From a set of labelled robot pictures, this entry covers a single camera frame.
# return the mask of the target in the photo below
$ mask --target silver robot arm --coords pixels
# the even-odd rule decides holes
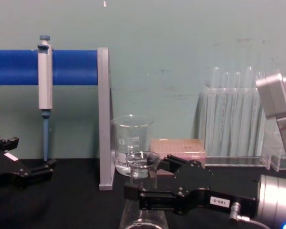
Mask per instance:
[[[267,119],[276,119],[286,152],[286,78],[274,74],[256,81]],[[262,175],[256,220],[272,229],[286,229],[286,179]]]

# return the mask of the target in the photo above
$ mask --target black tabletop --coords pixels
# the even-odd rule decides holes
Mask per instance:
[[[26,160],[29,166],[39,160]],[[212,168],[218,175],[239,176],[239,182],[259,179],[261,174],[286,177],[286,171],[263,168]],[[0,229],[117,229],[124,199],[123,184],[129,178],[115,174],[112,191],[99,191],[97,159],[58,160],[52,181],[16,191],[0,189]],[[169,187],[171,176],[159,176],[158,186]],[[228,215],[194,209],[186,216],[166,212],[170,229],[257,229],[246,224],[231,226]]]

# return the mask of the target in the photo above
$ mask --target glass beaker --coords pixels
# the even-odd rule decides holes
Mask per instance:
[[[135,151],[146,151],[151,141],[153,119],[144,115],[125,115],[111,121],[115,134],[115,168],[130,176],[126,155]]]
[[[126,161],[131,168],[130,182],[146,190],[157,188],[160,160],[160,156],[153,152],[128,154]],[[140,210],[139,201],[126,200],[119,229],[168,229],[168,225],[164,211]]]

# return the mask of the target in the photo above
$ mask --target glass flask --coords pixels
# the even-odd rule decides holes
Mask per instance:
[[[153,152],[130,153],[126,161],[131,170],[130,182],[142,189],[157,188],[160,156]],[[168,229],[164,211],[140,210],[139,201],[126,200],[119,229]]]
[[[130,168],[126,156],[136,151],[149,149],[153,119],[144,115],[125,115],[111,121],[115,140],[115,168],[126,176],[130,176]]]

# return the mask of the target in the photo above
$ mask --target teal wall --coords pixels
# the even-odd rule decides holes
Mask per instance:
[[[0,49],[36,49],[40,34],[55,49],[109,47],[114,115],[153,115],[153,137],[193,137],[215,65],[286,75],[286,0],[0,0]],[[97,88],[54,93],[52,156],[98,156]],[[0,136],[21,138],[17,156],[42,156],[41,121],[36,87],[0,87]]]

